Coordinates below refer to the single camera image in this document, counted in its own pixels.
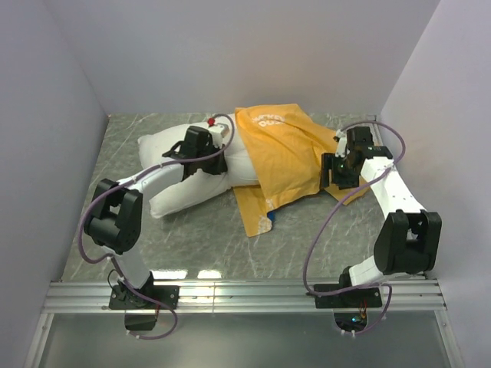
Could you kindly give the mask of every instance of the yellow cloth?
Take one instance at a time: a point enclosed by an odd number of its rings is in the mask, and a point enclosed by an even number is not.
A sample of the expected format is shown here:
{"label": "yellow cloth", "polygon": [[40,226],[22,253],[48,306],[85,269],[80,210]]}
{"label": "yellow cloth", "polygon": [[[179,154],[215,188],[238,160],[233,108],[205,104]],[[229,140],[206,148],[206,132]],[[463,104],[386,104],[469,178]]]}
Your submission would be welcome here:
{"label": "yellow cloth", "polygon": [[[271,230],[268,212],[319,192],[321,155],[336,151],[335,131],[315,124],[297,104],[236,109],[236,126],[259,186],[235,187],[234,193],[245,232],[255,236]],[[350,190],[326,189],[337,200]]]}

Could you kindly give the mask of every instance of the robotic arm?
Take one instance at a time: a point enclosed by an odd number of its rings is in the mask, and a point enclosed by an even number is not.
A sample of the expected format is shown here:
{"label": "robotic arm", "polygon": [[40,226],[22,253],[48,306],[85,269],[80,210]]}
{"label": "robotic arm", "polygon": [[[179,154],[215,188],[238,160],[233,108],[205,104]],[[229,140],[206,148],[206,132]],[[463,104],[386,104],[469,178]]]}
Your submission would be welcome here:
{"label": "robotic arm", "polygon": [[[85,223],[84,232],[100,245],[107,255],[113,255],[114,263],[118,266],[118,273],[124,275],[126,281],[140,294],[154,300],[176,305],[177,287],[171,291],[166,287],[153,284],[153,276],[143,263],[140,252],[134,247],[141,231],[141,215],[143,197],[146,200],[153,198],[165,188],[177,184],[194,174],[198,169],[212,175],[219,175],[227,171],[223,152],[223,138],[229,133],[229,127],[222,123],[209,120],[209,128],[190,126],[183,141],[177,142],[162,156],[160,168],[154,171],[148,169],[114,182],[103,179],[97,184],[93,201],[106,193],[105,198],[99,201],[89,213]],[[107,191],[114,189],[125,182],[133,184],[116,190],[111,194]],[[142,309],[154,307],[152,303],[136,297],[128,290],[125,283],[118,281],[113,287],[113,299],[119,301],[120,307],[110,309]],[[149,321],[128,322],[128,330],[151,330],[154,322]]]}
{"label": "robotic arm", "polygon": [[339,130],[335,139],[336,153],[322,157],[322,188],[329,183],[340,189],[357,188],[360,176],[370,182],[391,168],[382,180],[371,185],[385,217],[374,255],[346,268],[340,276],[340,286],[373,284],[391,274],[431,270],[442,226],[438,213],[427,212],[413,197],[395,169],[389,149],[374,145],[368,126]]}

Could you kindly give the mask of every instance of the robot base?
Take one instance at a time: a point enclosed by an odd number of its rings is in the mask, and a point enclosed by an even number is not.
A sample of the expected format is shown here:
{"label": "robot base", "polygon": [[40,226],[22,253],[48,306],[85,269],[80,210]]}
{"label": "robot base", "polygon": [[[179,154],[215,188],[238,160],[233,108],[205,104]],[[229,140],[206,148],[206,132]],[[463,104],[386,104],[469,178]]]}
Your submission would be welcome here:
{"label": "robot base", "polygon": [[[336,284],[314,285],[314,290],[319,292],[336,291],[341,288]],[[316,309],[353,309],[359,308],[361,303],[368,308],[382,307],[381,292],[378,287],[347,291],[329,297],[315,297]]]}
{"label": "robot base", "polygon": [[[179,299],[179,286],[176,285],[147,285],[142,293],[156,301],[160,301],[172,309],[176,309]],[[123,284],[113,287],[111,292],[109,309],[113,311],[137,311],[156,310],[154,303],[144,301],[132,294]],[[129,331],[151,331],[157,323],[155,314],[127,314],[124,318],[124,326]]]}

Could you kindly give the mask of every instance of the white robotic arm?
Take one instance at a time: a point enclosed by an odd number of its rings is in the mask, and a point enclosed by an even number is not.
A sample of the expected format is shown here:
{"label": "white robotic arm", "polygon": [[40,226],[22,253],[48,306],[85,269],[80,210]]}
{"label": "white robotic arm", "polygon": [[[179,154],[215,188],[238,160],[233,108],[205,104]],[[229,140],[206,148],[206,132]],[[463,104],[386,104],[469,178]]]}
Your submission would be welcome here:
{"label": "white robotic arm", "polygon": [[[101,201],[87,218],[84,231],[102,246],[106,254],[113,255],[120,273],[135,289],[140,290],[149,281],[153,282],[139,249],[134,246],[140,236],[143,198],[152,199],[198,169],[217,175],[225,172],[227,168],[223,153],[212,159],[206,157],[220,151],[223,138],[228,133],[227,125],[215,123],[214,120],[209,120],[208,129],[190,126],[184,141],[163,154],[160,168],[145,169],[117,182],[104,179],[98,184],[94,199],[115,186],[133,182]],[[119,207],[119,212],[112,212],[111,207]]]}
{"label": "white robotic arm", "polygon": [[[421,213],[424,211],[424,207],[413,197],[393,164],[393,159],[374,157],[365,160],[361,169],[361,177],[370,182],[382,175],[387,168],[392,167],[385,178],[371,186],[371,190],[384,213],[384,218],[386,219],[390,213],[397,210],[404,213]],[[408,232],[407,237],[408,240],[415,239],[412,232]],[[375,264],[374,255],[351,267],[349,274],[353,286],[379,282],[386,278]]]}
{"label": "white robotic arm", "polygon": [[336,140],[336,153],[322,157],[321,187],[334,183],[341,189],[356,188],[360,176],[371,182],[390,169],[383,179],[371,184],[385,218],[374,255],[345,269],[340,286],[373,284],[388,275],[431,270],[437,256],[440,216],[427,212],[414,198],[397,172],[388,148],[374,145],[369,127],[339,130]]}

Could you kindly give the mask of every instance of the gray marble surface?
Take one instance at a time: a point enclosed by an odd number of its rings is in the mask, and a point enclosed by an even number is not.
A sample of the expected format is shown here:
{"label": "gray marble surface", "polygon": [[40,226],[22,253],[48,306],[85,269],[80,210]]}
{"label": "gray marble surface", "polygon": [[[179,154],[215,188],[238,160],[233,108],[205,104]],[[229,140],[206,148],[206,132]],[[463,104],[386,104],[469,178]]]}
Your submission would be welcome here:
{"label": "gray marble surface", "polygon": [[[178,124],[204,121],[209,115],[111,116],[85,206],[99,180],[117,180],[141,170],[138,137]],[[318,113],[311,117],[316,123],[334,129],[367,118],[365,115]],[[149,268],[161,271],[160,276],[300,278],[307,248],[334,204],[335,199],[325,192],[300,199],[276,211],[271,232],[248,238],[232,191],[159,220],[150,217],[148,202],[144,201],[142,234],[137,244]],[[372,252],[383,220],[371,192],[341,208],[318,243],[309,275],[337,277],[346,266],[363,261]],[[84,236],[84,245],[90,256],[101,254],[99,247],[87,236]],[[111,268],[105,261],[98,265],[86,264],[74,243],[63,279],[101,281]]]}

